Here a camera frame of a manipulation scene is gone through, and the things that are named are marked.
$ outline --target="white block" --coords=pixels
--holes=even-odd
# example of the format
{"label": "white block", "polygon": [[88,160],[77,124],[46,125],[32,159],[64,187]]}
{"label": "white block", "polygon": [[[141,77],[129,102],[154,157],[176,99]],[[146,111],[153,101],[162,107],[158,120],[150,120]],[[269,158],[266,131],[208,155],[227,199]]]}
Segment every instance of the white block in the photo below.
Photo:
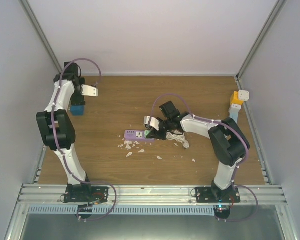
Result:
{"label": "white block", "polygon": [[245,90],[239,90],[238,99],[241,101],[248,101],[250,99],[250,92]]}
{"label": "white block", "polygon": [[241,105],[238,104],[231,104],[229,108],[229,113],[231,114],[237,114],[241,110]]}

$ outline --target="metal base plate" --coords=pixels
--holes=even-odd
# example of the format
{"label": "metal base plate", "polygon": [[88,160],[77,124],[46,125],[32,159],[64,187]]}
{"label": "metal base plate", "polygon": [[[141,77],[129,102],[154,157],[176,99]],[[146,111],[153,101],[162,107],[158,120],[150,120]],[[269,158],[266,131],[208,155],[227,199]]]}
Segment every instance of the metal base plate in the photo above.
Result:
{"label": "metal base plate", "polygon": [[228,196],[229,198],[223,199],[222,202],[217,201],[212,194],[211,187],[210,186],[204,186],[204,187],[196,187],[195,188],[195,198],[197,203],[225,203],[225,204],[231,204],[233,197],[234,203],[240,203],[241,199],[240,196],[236,196],[236,194],[239,193],[239,190],[236,188],[235,191],[229,192]]}
{"label": "metal base plate", "polygon": [[65,195],[64,202],[66,203],[87,203],[97,201],[100,204],[108,202],[109,188],[106,186],[92,186],[91,187],[92,197],[88,197],[85,194],[81,194],[80,192],[73,193],[71,195]]}

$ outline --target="purple power strip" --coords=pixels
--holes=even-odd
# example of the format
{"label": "purple power strip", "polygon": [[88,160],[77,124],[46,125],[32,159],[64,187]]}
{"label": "purple power strip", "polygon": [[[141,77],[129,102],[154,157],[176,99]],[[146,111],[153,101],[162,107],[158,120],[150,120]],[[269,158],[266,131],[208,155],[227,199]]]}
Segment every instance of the purple power strip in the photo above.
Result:
{"label": "purple power strip", "polygon": [[125,130],[124,139],[127,141],[154,142],[154,138],[145,138],[147,131]]}

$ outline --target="enclosure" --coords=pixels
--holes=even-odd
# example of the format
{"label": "enclosure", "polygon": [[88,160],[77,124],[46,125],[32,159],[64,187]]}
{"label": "enclosure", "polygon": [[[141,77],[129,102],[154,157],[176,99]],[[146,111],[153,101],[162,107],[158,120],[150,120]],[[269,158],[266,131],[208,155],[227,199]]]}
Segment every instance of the enclosure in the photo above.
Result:
{"label": "enclosure", "polygon": [[[79,221],[80,205],[61,198],[66,170],[36,123],[55,76],[77,58],[96,62],[102,78],[77,62],[87,86],[99,83],[84,114],[65,109],[75,151],[93,186],[116,189]],[[221,121],[237,91],[250,94],[237,118],[250,143],[235,176],[249,188],[238,189],[240,202],[199,201],[197,188],[219,171],[209,138],[185,132],[188,149],[125,139],[145,130],[159,96],[186,105],[165,95],[155,118],[172,101]],[[98,222],[81,219],[112,206]],[[227,221],[216,216],[224,206]],[[0,239],[66,238],[300,239],[300,1],[0,1]]]}

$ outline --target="wood grain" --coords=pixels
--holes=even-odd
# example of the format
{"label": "wood grain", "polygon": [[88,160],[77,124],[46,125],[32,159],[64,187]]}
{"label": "wood grain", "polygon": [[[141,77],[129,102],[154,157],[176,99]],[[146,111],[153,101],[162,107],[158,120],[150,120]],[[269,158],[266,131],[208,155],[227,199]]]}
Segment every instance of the wood grain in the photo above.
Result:
{"label": "wood grain", "polygon": [[[88,84],[96,79],[86,77]],[[99,96],[86,97],[84,116],[69,114],[76,130],[75,148],[81,165],[91,181],[125,185],[209,185],[219,162],[207,138],[187,134],[190,144],[187,150],[170,140],[156,140],[151,145],[142,143],[139,147],[144,153],[138,153],[136,147],[125,150],[118,145],[124,143],[125,130],[145,129],[144,116],[150,114],[154,101],[162,94],[179,94],[197,116],[222,120],[228,116],[230,96],[236,90],[232,77],[104,77],[99,84]],[[169,100],[180,112],[186,111],[178,98],[165,96],[158,101],[154,117],[163,117],[159,105]],[[244,110],[240,111],[238,124],[251,149],[249,160],[237,173],[236,183],[263,185],[261,165]],[[67,183],[60,160],[50,150],[45,156],[39,183]]]}

